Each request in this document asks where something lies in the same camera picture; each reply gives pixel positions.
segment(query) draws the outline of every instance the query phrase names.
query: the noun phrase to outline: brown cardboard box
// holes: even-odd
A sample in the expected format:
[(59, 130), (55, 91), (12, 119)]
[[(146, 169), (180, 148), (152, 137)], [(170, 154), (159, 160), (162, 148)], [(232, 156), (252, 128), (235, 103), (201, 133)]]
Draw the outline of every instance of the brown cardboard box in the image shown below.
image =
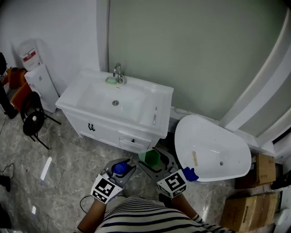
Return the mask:
[(250, 171), (240, 178), (236, 178), (236, 189), (257, 187), (276, 180), (276, 166), (274, 157), (259, 154), (251, 165)]
[(277, 206), (276, 193), (228, 199), (220, 225), (233, 231), (253, 231), (272, 223)]

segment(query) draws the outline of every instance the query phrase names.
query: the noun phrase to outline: power cord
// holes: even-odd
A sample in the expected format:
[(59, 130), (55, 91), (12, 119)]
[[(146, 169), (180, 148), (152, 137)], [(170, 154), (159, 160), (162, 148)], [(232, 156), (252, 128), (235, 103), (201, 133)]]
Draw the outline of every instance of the power cord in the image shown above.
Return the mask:
[(93, 196), (88, 195), (88, 196), (83, 197), (83, 198), (80, 200), (80, 207), (81, 207), (81, 209), (83, 210), (84, 213), (87, 213), (87, 212), (85, 212), (85, 210), (82, 208), (82, 206), (81, 206), (81, 202), (82, 202), (85, 198), (87, 198), (87, 197), (93, 197)]
[(10, 178), (10, 180), (12, 180), (12, 178), (14, 177), (14, 163), (11, 163), (10, 165), (6, 166), (3, 171), (0, 171), (0, 172), (4, 172), (6, 170), (6, 168), (10, 167), (11, 165), (13, 165), (13, 173), (12, 173), (12, 177)]
[(3, 129), (3, 126), (4, 126), (4, 124), (5, 124), (5, 121), (6, 121), (7, 116), (8, 116), (8, 115), (6, 115), (5, 118), (4, 118), (4, 122), (3, 122), (3, 125), (2, 125), (2, 127), (1, 127), (0, 134), (2, 133), (2, 129)]

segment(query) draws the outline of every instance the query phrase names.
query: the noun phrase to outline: striped shirt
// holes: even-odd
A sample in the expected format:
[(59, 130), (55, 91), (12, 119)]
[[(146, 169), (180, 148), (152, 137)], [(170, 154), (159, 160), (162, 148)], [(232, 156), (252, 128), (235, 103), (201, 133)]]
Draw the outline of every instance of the striped shirt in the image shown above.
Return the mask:
[(96, 232), (232, 233), (233, 231), (204, 223), (199, 215), (189, 219), (176, 209), (170, 209), (142, 198), (129, 197), (105, 213), (104, 220)]

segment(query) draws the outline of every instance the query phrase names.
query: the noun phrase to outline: soap dish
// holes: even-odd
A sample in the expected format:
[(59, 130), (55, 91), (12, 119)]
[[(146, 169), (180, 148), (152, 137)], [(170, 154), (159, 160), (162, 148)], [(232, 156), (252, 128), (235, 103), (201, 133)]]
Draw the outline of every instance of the soap dish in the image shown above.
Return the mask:
[(114, 78), (114, 77), (107, 77), (105, 79), (105, 82), (108, 83), (108, 84), (116, 84), (117, 83), (117, 78)]

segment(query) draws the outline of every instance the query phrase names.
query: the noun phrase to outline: faucet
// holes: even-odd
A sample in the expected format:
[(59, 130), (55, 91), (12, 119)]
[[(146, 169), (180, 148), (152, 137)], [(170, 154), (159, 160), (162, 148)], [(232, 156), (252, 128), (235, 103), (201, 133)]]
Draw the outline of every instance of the faucet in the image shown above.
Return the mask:
[(118, 62), (116, 64), (116, 66), (114, 67), (114, 70), (113, 70), (113, 77), (115, 77), (115, 74), (116, 74), (116, 68), (119, 68), (119, 72), (118, 72), (118, 76), (117, 76), (117, 81), (118, 83), (123, 83), (123, 77), (122, 77), (122, 73), (121, 73), (121, 64)]

